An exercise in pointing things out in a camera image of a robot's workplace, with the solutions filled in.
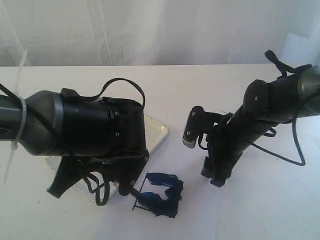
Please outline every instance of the white table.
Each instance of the white table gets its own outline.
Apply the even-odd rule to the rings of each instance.
[[[1,67],[0,82],[12,89],[16,71],[14,67]],[[181,129],[193,106],[203,106],[208,112],[234,112],[241,105],[249,83],[255,79],[270,82],[278,75],[272,64],[25,67],[19,92],[28,97],[40,90],[59,92],[61,88],[71,88],[91,96],[108,79],[128,78],[145,92],[145,113],[166,123],[171,135],[182,136]],[[106,94],[141,100],[125,83],[111,85]],[[244,152],[231,178],[220,189],[218,240],[320,239],[318,122],[318,117],[310,117],[297,124],[305,167],[283,162],[254,147]],[[261,138],[257,143],[297,158],[291,126],[282,125],[277,130],[276,138]],[[1,178],[9,145],[0,142]],[[206,154],[199,151],[198,159],[202,161]],[[73,189],[61,199],[49,195],[46,189],[53,174],[44,165],[43,157],[31,156],[19,147],[7,184],[0,184],[0,238],[92,239],[104,217],[103,208]]]

